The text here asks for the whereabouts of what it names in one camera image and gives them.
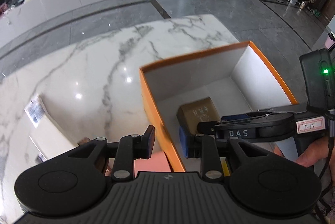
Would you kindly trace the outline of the person's right hand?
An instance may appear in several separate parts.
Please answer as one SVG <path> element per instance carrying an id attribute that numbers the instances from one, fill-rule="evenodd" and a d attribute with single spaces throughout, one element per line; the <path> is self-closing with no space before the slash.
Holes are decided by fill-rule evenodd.
<path id="1" fill-rule="evenodd" d="M 302 153 L 295 162 L 304 167 L 310 167 L 319 160 L 326 159 L 328 152 L 328 137 L 322 137 L 310 144 L 306 151 Z"/>

